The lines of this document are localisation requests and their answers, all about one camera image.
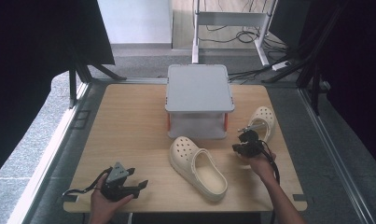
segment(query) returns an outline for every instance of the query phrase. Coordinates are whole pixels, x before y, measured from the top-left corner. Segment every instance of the white metal stand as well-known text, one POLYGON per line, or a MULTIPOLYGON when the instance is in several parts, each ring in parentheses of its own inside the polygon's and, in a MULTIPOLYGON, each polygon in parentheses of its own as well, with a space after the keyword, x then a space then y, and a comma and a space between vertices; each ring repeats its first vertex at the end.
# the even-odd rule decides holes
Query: white metal stand
POLYGON ((269 29, 270 20, 274 11, 276 0, 267 13, 253 12, 211 12, 200 11, 200 0, 196 1, 194 11, 194 37, 192 48, 192 63, 199 63, 199 26, 200 25, 218 25, 218 26, 253 26, 261 27, 259 39, 255 40, 255 46, 260 60, 264 66, 269 65, 266 54, 262 48, 264 36, 269 29))

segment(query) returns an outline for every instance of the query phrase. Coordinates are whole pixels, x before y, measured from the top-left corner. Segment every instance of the shoe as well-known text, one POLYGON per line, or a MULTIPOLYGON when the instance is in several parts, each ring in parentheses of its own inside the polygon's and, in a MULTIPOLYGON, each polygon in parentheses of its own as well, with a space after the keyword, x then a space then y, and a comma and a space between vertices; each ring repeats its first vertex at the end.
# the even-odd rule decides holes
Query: shoe
POLYGON ((220 201, 228 182, 207 149, 198 148, 190 139, 177 137, 170 147, 170 164, 208 200, 220 201))
POLYGON ((274 113, 266 106, 259 107, 248 122, 248 127, 258 126, 255 132, 258 133, 259 140, 267 143, 272 138, 275 128, 274 113))

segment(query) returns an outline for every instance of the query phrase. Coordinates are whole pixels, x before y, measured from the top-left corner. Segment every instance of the black curtain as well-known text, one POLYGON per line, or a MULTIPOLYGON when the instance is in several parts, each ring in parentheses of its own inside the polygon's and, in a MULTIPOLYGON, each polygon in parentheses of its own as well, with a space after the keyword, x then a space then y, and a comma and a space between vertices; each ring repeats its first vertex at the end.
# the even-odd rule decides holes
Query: black curtain
POLYGON ((320 64, 328 100, 376 160, 376 0, 349 2, 320 64))
POLYGON ((0 1, 0 167, 51 80, 74 66, 73 52, 83 63, 115 64, 96 0, 0 1))

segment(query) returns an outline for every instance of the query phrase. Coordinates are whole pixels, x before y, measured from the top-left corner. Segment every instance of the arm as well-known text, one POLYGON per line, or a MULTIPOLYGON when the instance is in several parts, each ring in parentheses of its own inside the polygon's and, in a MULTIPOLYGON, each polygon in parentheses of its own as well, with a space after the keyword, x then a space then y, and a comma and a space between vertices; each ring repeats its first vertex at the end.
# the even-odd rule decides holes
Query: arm
POLYGON ((278 221, 282 224, 306 223, 277 183, 272 166, 269 164, 268 160, 263 155, 250 159, 245 158, 245 160, 249 162, 252 170, 260 177, 261 181, 266 186, 278 221))
POLYGON ((97 183, 94 192, 91 195, 91 216, 89 223, 90 224, 104 224, 112 219, 116 211, 132 200, 133 195, 129 195, 120 199, 117 202, 110 202, 106 197, 101 193, 100 187, 103 185, 107 174, 103 175, 97 183))

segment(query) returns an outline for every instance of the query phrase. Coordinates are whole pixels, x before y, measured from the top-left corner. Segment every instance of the white wall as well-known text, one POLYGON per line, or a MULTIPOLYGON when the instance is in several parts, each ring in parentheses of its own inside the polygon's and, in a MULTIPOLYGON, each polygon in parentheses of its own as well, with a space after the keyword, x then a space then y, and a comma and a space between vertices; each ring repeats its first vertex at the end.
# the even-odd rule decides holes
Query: white wall
POLYGON ((171 0, 98 0, 111 44, 171 43, 171 0))

